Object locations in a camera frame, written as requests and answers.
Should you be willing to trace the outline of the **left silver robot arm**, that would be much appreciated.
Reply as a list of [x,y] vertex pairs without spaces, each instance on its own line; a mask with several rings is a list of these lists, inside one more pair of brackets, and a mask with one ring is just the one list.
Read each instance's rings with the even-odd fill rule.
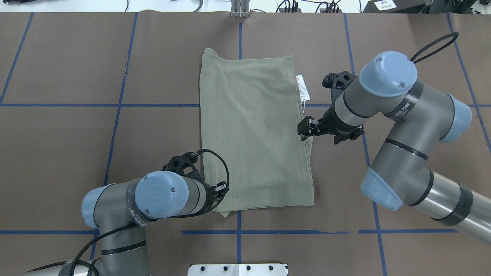
[[93,189],[81,203],[81,215],[89,227],[99,230],[99,236],[72,260],[44,265],[26,275],[149,276],[145,228],[159,219],[210,212],[228,191],[228,179],[211,186],[198,177],[170,171]]

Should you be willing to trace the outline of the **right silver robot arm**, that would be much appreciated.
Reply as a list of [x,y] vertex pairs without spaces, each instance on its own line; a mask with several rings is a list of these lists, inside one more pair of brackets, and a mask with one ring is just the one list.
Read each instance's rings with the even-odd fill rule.
[[426,167],[437,143],[457,140],[468,129],[468,105],[418,80],[415,62],[395,51],[375,56],[358,76],[328,75],[323,86],[337,97],[320,119],[300,121],[302,140],[326,134],[335,144],[355,140],[368,119],[383,114],[394,125],[367,169],[361,192],[389,210],[407,205],[490,242],[490,199]]

